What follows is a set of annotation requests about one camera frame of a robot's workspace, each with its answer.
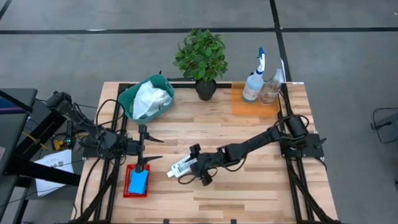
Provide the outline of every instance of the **blue sponge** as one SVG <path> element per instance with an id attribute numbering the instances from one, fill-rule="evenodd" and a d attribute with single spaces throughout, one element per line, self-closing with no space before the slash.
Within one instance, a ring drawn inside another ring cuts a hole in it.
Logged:
<path id="1" fill-rule="evenodd" d="M 147 188 L 148 170 L 137 173 L 135 169 L 131 171 L 129 193 L 144 194 Z"/>

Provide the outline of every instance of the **concrete floor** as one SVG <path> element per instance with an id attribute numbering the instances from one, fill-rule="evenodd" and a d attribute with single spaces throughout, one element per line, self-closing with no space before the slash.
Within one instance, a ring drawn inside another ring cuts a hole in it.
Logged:
<path id="1" fill-rule="evenodd" d="M 285 28 L 398 27 L 398 1 L 393 0 L 276 4 Z M 269 2 L 261 0 L 12 0 L 0 20 L 0 30 L 273 25 Z M 183 36 L 0 35 L 0 86 L 34 87 L 39 98 L 66 91 L 79 103 L 96 105 L 105 81 L 139 81 L 159 70 L 169 78 L 181 77 L 172 60 Z M 244 80 L 257 67 L 260 46 L 266 51 L 266 78 L 281 67 L 273 32 L 223 36 L 229 62 L 224 80 Z M 284 33 L 283 38 L 292 79 L 305 82 L 318 132 L 328 138 L 326 164 L 340 220 L 396 223 L 398 143 L 380 144 L 370 122 L 374 109 L 398 106 L 398 32 Z M 19 194 L 17 189 L 13 198 Z M 74 197 L 71 191 L 61 201 L 51 194 L 30 201 L 24 220 L 67 222 Z M 15 207 L 9 206 L 2 223 L 8 223 Z"/>

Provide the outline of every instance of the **green basket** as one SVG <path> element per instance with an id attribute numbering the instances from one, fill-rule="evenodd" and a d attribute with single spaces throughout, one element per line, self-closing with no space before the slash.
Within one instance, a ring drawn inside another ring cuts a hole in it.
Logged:
<path id="1" fill-rule="evenodd" d="M 172 101 L 170 102 L 170 104 L 168 104 L 167 106 L 163 107 L 158 112 L 156 112 L 150 116 L 144 115 L 139 119 L 133 119 L 132 111 L 130 111 L 130 104 L 133 102 L 134 98 L 136 97 L 137 92 L 140 89 L 141 85 L 148 81 L 151 81 L 155 88 L 160 88 L 162 90 L 165 90 L 172 97 Z M 167 79 L 163 75 L 153 75 L 153 76 L 145 79 L 144 81 L 128 88 L 124 92 L 122 92 L 119 96 L 119 103 L 122 104 L 124 106 L 124 108 L 126 109 L 124 113 L 126 114 L 126 116 L 128 118 L 132 119 L 137 124 L 146 124 L 149 121 L 152 121 L 156 117 L 158 117 L 161 114 L 163 114 L 164 112 L 166 112 L 168 109 L 170 109 L 174 105 L 174 88 L 172 87 L 172 85 L 169 83 L 169 81 L 167 81 Z"/>

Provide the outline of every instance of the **red tray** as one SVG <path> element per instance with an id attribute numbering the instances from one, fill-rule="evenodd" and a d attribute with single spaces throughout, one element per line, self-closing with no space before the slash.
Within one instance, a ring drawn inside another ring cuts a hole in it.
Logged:
<path id="1" fill-rule="evenodd" d="M 123 191 L 123 197 L 124 198 L 136 198 L 136 197 L 140 197 L 140 198 L 144 198 L 147 197 L 148 194 L 148 181 L 149 181 L 149 164 L 145 164 L 144 165 L 144 169 L 148 170 L 148 178 L 147 178 L 147 188 L 145 190 L 144 194 L 134 194 L 134 193 L 129 193 L 129 186 L 130 186 L 130 182 L 131 182 L 131 171 L 133 169 L 136 168 L 135 164 L 128 164 L 126 167 L 126 176 L 124 178 L 124 191 Z"/>

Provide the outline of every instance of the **wooden table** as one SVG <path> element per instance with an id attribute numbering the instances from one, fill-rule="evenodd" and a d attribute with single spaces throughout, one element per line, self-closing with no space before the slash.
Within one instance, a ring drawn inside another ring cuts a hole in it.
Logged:
<path id="1" fill-rule="evenodd" d="M 116 100 L 118 85 L 119 82 L 104 83 L 99 103 Z M 315 126 L 305 86 L 294 83 L 287 86 L 294 113 L 308 117 L 308 130 L 313 131 Z M 112 120 L 113 111 L 114 103 L 109 102 L 102 109 L 99 122 Z M 189 147 L 193 144 L 199 143 L 202 152 L 216 152 L 216 147 L 243 142 L 265 131 L 275 121 L 276 118 L 231 115 L 230 88 L 217 89 L 207 102 L 201 101 L 194 89 L 175 89 L 174 107 L 147 124 L 153 137 L 165 141 L 146 141 L 145 156 L 163 156 L 150 162 L 148 197 L 123 198 L 126 165 L 137 160 L 127 157 L 119 171 L 112 223 L 162 223 L 164 218 L 171 223 L 228 223 L 231 219 L 237 219 L 238 223 L 295 223 L 286 163 L 277 143 L 250 153 L 238 172 L 218 169 L 213 183 L 207 187 L 199 180 L 180 185 L 176 178 L 169 179 L 166 175 L 172 164 L 190 153 Z M 128 121 L 127 130 L 128 135 L 138 138 L 137 124 Z M 75 201 L 79 211 L 83 184 L 94 161 L 94 158 L 88 159 L 83 168 Z M 303 162 L 311 194 L 330 217 L 337 218 L 324 166 L 315 159 L 305 158 Z M 102 169 L 103 161 L 100 161 L 88 181 L 85 208 L 97 194 Z M 105 217 L 107 202 L 106 195 L 101 218 Z M 301 194 L 300 206 L 306 218 Z"/>

